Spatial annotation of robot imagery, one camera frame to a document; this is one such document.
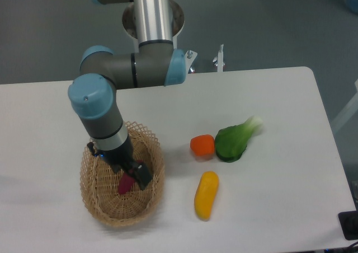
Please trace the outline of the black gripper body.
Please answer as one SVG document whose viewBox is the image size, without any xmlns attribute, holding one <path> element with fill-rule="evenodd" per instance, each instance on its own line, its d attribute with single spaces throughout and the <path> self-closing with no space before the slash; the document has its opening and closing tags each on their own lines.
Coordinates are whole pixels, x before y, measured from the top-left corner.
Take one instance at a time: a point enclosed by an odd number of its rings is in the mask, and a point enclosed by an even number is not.
<svg viewBox="0 0 358 253">
<path fill-rule="evenodd" d="M 111 150 L 96 148 L 94 142 L 87 143 L 87 148 L 89 149 L 91 155 L 99 157 L 106 162 L 114 174 L 117 174 L 121 170 L 127 171 L 134 167 L 134 148 L 130 137 L 127 137 L 123 144 Z"/>
</svg>

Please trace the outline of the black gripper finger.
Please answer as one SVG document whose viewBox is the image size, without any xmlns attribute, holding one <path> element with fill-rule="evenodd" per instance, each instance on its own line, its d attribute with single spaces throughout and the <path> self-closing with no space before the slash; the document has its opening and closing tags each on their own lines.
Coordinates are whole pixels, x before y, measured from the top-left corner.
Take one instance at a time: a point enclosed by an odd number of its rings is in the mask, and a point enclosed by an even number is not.
<svg viewBox="0 0 358 253">
<path fill-rule="evenodd" d="M 133 181 L 138 182 L 139 181 L 139 176 L 138 176 L 138 168 L 137 167 L 133 167 L 127 171 L 124 171 L 123 173 L 123 179 L 131 179 Z"/>
<path fill-rule="evenodd" d="M 152 181 L 152 173 L 145 163 L 134 163 L 134 177 L 140 190 L 145 190 Z"/>
</svg>

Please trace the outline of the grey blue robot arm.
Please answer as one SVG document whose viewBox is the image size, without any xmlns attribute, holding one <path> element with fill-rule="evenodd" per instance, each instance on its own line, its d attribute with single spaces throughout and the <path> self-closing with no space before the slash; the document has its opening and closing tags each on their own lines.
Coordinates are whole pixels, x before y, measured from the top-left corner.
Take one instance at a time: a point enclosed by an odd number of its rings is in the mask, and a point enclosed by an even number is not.
<svg viewBox="0 0 358 253">
<path fill-rule="evenodd" d="M 93 1 L 133 3 L 138 51 L 115 55 L 105 46 L 87 49 L 80 75 L 68 88 L 68 97 L 91 138 L 88 144 L 91 153 L 101 157 L 113 172 L 124 171 L 145 189 L 152 174 L 133 157 L 132 142 L 116 103 L 116 93 L 128 88 L 183 83 L 187 75 L 185 55 L 173 44 L 169 0 Z"/>
</svg>

